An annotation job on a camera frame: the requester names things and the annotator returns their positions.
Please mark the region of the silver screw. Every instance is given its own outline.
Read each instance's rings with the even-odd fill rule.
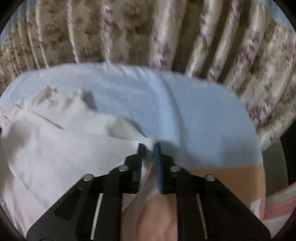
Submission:
[[[170,170],[171,170],[171,172],[179,172],[179,171],[181,171],[181,167],[179,167],[179,166],[171,166]]]
[[[209,174],[205,176],[205,180],[208,182],[213,182],[216,180],[216,178],[212,174]]]
[[[86,174],[83,177],[83,180],[86,181],[86,182],[89,182],[89,181],[91,181],[93,179],[94,179],[94,176],[92,174]]]
[[[126,166],[126,165],[121,165],[121,166],[118,168],[118,170],[119,170],[120,172],[126,172],[126,171],[129,170],[129,167]]]

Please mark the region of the curtain fold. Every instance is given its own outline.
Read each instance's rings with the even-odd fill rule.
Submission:
[[[224,84],[263,150],[296,118],[295,32],[256,0],[27,0],[7,28],[1,92],[28,70],[105,61]]]

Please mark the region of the white garment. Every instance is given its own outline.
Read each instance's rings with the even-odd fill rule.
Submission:
[[[105,175],[136,153],[143,137],[123,119],[90,110],[79,91],[66,97],[50,88],[12,105],[1,117],[1,204],[22,233],[84,174]],[[152,162],[143,162],[141,184]],[[123,208],[131,202],[125,196]]]

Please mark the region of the floral pattern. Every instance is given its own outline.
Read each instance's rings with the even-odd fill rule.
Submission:
[[[27,70],[106,61],[223,83],[263,150],[296,119],[296,34],[257,0],[30,1],[0,49],[1,92]]]

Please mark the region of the blue surface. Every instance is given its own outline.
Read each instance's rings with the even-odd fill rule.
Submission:
[[[0,108],[46,85],[61,93],[90,90],[90,107],[128,119],[184,168],[262,163],[244,106],[223,86],[138,66],[67,64],[19,76],[0,98]]]

